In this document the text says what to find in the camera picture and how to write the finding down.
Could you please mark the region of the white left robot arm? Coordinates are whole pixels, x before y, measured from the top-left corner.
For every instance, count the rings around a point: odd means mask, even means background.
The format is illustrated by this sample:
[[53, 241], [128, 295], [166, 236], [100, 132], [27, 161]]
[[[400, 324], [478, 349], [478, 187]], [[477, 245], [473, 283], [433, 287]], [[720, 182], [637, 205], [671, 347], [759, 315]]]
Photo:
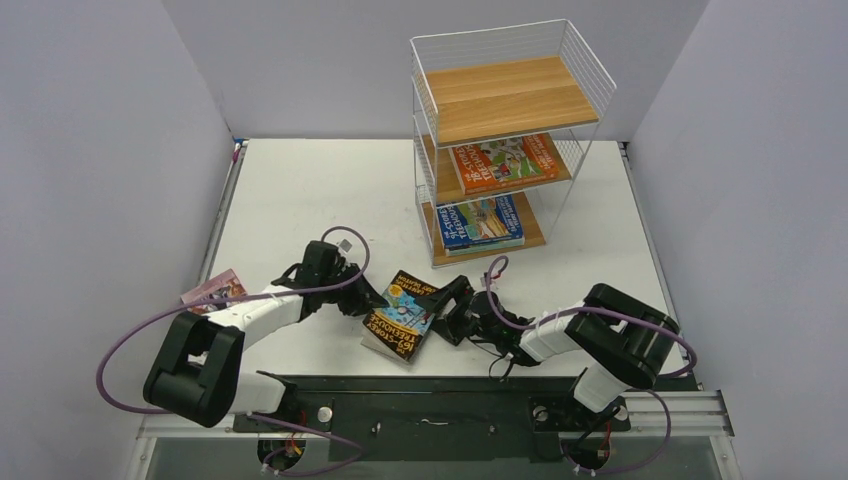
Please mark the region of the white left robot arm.
[[203, 427], [228, 414], [259, 414], [272, 429], [285, 430], [298, 416], [295, 385], [276, 374], [244, 370], [244, 352], [325, 305], [357, 317], [387, 304], [339, 245], [314, 240], [302, 260], [258, 298], [203, 315], [177, 314], [146, 378], [143, 398]]

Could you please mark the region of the aluminium frame rail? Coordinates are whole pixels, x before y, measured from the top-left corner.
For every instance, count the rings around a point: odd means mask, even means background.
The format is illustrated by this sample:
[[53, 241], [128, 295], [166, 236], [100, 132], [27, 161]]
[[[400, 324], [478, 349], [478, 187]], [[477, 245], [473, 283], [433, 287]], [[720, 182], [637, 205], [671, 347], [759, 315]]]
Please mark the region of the aluminium frame rail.
[[718, 391], [686, 380], [602, 414], [570, 379], [299, 379], [298, 404], [205, 428], [143, 421], [130, 479], [738, 479]]

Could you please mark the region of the orange 78-storey treehouse book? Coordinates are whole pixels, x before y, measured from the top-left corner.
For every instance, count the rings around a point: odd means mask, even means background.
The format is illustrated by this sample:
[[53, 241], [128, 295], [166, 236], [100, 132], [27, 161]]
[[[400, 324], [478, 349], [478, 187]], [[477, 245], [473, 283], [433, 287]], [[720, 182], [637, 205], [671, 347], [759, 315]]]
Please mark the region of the orange 78-storey treehouse book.
[[548, 133], [452, 147], [448, 153], [465, 195], [572, 178]]

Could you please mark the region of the black 169-storey treehouse book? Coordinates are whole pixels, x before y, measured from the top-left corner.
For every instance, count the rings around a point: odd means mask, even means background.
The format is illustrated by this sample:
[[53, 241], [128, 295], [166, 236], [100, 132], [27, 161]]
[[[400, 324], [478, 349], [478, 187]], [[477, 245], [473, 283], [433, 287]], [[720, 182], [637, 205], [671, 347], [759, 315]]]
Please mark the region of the black 169-storey treehouse book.
[[410, 364], [433, 320], [433, 315], [416, 300], [437, 290], [438, 287], [399, 270], [382, 293], [388, 306], [373, 310], [363, 320], [360, 345], [389, 359]]

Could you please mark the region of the white wire wooden shelf rack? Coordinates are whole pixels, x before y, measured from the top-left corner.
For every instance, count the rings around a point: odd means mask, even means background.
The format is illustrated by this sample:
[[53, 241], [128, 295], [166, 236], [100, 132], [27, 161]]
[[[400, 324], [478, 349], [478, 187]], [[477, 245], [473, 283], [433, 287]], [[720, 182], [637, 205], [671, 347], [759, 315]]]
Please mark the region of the white wire wooden shelf rack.
[[567, 19], [412, 38], [416, 202], [431, 263], [545, 245], [617, 86]]

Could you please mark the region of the yellow Brideshead Revisited book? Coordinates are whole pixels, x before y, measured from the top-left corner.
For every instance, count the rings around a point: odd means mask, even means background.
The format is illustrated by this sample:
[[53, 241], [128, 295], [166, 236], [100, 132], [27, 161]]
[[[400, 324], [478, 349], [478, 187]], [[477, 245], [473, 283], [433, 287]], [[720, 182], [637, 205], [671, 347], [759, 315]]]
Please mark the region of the yellow Brideshead Revisited book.
[[456, 248], [445, 248], [444, 253], [447, 257], [458, 257], [463, 255], [470, 255], [482, 252], [489, 252], [494, 250], [501, 250], [505, 248], [513, 248], [513, 247], [522, 247], [524, 245], [524, 240], [519, 239], [518, 241], [503, 241], [503, 242], [491, 242], [491, 243], [480, 243], [473, 245], [466, 245]]

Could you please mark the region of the pink book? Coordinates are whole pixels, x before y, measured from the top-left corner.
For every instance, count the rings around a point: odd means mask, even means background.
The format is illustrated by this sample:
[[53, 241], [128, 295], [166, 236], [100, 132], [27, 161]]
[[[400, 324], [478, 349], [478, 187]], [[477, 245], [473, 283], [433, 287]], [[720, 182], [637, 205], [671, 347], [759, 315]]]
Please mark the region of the pink book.
[[203, 299], [222, 299], [241, 297], [247, 294], [241, 280], [233, 269], [227, 269], [192, 290], [182, 294], [183, 304], [193, 303]]

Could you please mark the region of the blue 91-storey treehouse book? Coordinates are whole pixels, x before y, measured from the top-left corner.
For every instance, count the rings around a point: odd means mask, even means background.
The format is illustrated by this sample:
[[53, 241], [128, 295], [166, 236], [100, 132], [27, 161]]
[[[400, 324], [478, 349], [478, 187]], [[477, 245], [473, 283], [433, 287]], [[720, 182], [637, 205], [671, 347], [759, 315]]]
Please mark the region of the blue 91-storey treehouse book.
[[437, 208], [443, 247], [524, 240], [525, 233], [511, 195]]

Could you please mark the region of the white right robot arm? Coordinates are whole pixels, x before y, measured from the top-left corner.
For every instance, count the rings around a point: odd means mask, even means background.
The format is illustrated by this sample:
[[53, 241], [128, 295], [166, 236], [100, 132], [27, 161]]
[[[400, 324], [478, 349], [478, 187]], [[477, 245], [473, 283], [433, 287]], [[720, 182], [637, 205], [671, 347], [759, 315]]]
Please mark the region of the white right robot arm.
[[479, 340], [511, 365], [535, 367], [585, 352], [593, 362], [563, 402], [578, 427], [592, 425], [626, 390], [652, 388], [681, 340], [672, 317], [604, 283], [580, 304], [539, 319], [507, 311], [494, 292], [475, 291], [464, 276], [415, 303], [433, 315], [434, 332], [449, 343]]

